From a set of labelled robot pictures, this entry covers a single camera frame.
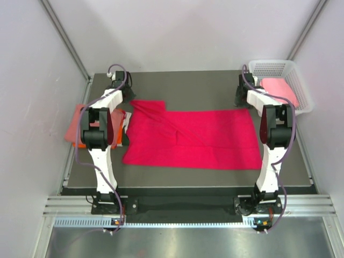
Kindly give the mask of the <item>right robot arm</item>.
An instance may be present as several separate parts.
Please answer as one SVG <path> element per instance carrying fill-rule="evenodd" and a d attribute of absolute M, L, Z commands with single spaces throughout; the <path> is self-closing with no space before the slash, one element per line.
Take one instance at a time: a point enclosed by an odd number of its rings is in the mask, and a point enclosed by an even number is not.
<path fill-rule="evenodd" d="M 256 85 L 254 76 L 246 67 L 239 76 L 235 104 L 253 107 L 261 117 L 259 137 L 263 144 L 263 161 L 260 175 L 250 198 L 238 197 L 235 205 L 238 213 L 248 216 L 281 204 L 278 179 L 282 162 L 296 136 L 296 114 L 294 105 L 285 97 L 271 95 Z"/>

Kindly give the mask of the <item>magenta t shirt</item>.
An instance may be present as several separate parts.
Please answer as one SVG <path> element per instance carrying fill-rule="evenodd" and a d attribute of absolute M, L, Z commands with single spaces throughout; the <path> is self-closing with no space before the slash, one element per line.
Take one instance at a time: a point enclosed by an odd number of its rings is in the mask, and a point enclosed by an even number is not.
<path fill-rule="evenodd" d="M 262 158 L 247 109 L 168 111 L 164 101 L 132 101 L 123 163 L 136 166 L 259 170 Z"/>

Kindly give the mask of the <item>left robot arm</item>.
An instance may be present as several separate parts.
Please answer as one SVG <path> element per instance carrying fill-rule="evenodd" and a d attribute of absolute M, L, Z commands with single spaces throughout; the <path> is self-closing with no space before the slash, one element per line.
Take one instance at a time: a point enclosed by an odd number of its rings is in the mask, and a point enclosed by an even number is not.
<path fill-rule="evenodd" d="M 86 146 L 92 158 L 88 166 L 94 168 L 97 178 L 96 194 L 92 197 L 93 214 L 123 214 L 122 201 L 116 192 L 117 181 L 111 162 L 112 143 L 117 141 L 114 135 L 111 113 L 125 99 L 123 93 L 130 88 L 131 74 L 127 71 L 108 72 L 111 85 L 102 96 L 80 111 L 77 139 Z"/>

